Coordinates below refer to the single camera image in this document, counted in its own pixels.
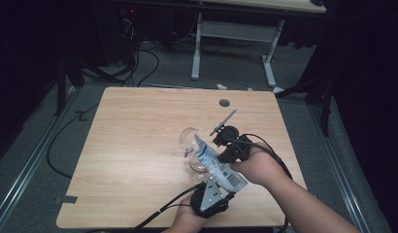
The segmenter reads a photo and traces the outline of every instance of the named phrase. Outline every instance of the desk leg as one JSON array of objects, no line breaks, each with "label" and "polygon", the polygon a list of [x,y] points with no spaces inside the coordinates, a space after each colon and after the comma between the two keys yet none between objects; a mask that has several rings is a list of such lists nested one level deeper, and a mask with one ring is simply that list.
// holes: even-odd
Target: desk leg
[{"label": "desk leg", "polygon": [[63,59],[57,63],[57,110],[55,115],[59,116],[66,106],[66,82]]},{"label": "desk leg", "polygon": [[198,13],[198,22],[196,28],[196,48],[195,48],[195,53],[193,54],[193,65],[192,65],[193,80],[199,80],[201,37],[202,37],[202,13]]},{"label": "desk leg", "polygon": [[272,72],[272,67],[271,67],[271,59],[274,54],[275,47],[277,46],[279,37],[281,35],[283,24],[284,24],[284,20],[282,19],[278,23],[278,26],[275,30],[274,37],[271,42],[271,46],[269,47],[268,51],[266,52],[266,55],[262,56],[263,66],[265,67],[266,79],[268,80],[268,84],[270,87],[276,86],[274,73]]}]

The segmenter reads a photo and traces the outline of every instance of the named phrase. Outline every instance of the wooden table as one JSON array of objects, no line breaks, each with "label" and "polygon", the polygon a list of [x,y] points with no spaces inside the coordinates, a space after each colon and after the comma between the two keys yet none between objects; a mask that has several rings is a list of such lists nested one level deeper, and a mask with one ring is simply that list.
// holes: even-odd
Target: wooden table
[{"label": "wooden table", "polygon": [[[221,107],[220,99],[231,105]],[[272,92],[108,87],[66,194],[78,199],[62,204],[57,225],[136,226],[194,185],[178,144],[185,128],[199,129],[209,143],[213,138],[209,134],[233,108],[238,112],[226,125],[264,138],[294,180],[306,187]],[[148,227],[170,226],[175,212],[176,208],[169,209]],[[249,183],[230,201],[229,209],[206,226],[278,226],[283,220],[273,197]]]}]

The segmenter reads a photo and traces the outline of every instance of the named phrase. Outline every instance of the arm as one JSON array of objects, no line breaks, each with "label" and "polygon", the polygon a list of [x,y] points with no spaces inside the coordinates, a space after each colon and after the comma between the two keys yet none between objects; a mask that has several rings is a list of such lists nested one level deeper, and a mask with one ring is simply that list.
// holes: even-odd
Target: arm
[{"label": "arm", "polygon": [[172,226],[164,233],[197,233],[202,229],[207,219],[197,216],[190,206],[186,206],[190,204],[190,198],[189,195],[181,201],[183,206],[178,207]]},{"label": "arm", "polygon": [[250,182],[264,186],[278,202],[296,232],[359,232],[291,180],[265,151],[251,148],[249,160],[233,163],[231,168],[242,173]]}]

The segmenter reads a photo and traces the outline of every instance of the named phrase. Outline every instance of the glass cup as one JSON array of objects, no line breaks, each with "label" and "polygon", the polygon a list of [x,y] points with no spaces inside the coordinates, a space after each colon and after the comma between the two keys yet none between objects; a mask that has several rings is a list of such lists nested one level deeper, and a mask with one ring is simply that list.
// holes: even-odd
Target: glass cup
[{"label": "glass cup", "polygon": [[189,159],[189,176],[195,183],[205,182],[209,178],[209,173],[205,166],[199,161],[199,147],[195,140],[195,135],[199,136],[199,130],[186,128],[179,138],[179,144],[184,152],[184,157]]}]

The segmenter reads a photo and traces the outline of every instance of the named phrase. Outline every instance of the gray carpet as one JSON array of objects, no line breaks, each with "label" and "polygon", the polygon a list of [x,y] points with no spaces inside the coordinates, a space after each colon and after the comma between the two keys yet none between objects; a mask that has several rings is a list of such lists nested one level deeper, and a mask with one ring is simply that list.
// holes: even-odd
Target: gray carpet
[{"label": "gray carpet", "polygon": [[[266,45],[257,44],[246,48],[229,45],[221,50],[215,45],[204,46],[199,81],[190,79],[193,48],[188,46],[189,44],[183,44],[182,47],[172,49],[157,46],[151,50],[158,56],[159,66],[144,81],[144,85],[166,84],[216,89],[216,84],[221,83],[228,89],[247,89],[247,84],[254,90],[272,90],[267,85],[260,58],[267,48]],[[152,44],[143,45],[143,49],[148,48],[152,48]],[[276,49],[272,67],[278,86],[287,88],[298,82],[314,49],[296,50],[293,46]],[[155,57],[141,51],[139,67],[133,76],[134,83],[152,71],[155,65]],[[113,65],[105,69],[114,72],[120,68]],[[103,90],[110,85],[113,84],[86,79],[86,85],[66,111],[60,126],[77,117],[76,111],[84,111],[97,104]],[[351,220],[346,201],[331,168],[328,148],[312,114],[314,107],[306,106],[303,97],[304,94],[292,94],[278,101],[308,190],[341,216]],[[53,119],[55,103],[54,87],[25,122],[23,131],[0,162],[0,205]],[[50,157],[60,171],[73,174],[95,112],[96,108],[84,115],[86,120],[71,123],[54,141],[50,148]],[[330,138],[325,140],[330,142],[340,159],[366,217],[369,232],[389,232],[389,226],[354,157],[335,102],[332,103],[329,132]],[[9,215],[2,232],[84,232],[59,229],[55,224],[60,205],[54,199],[64,195],[68,185],[69,180],[53,172],[44,157]]]}]

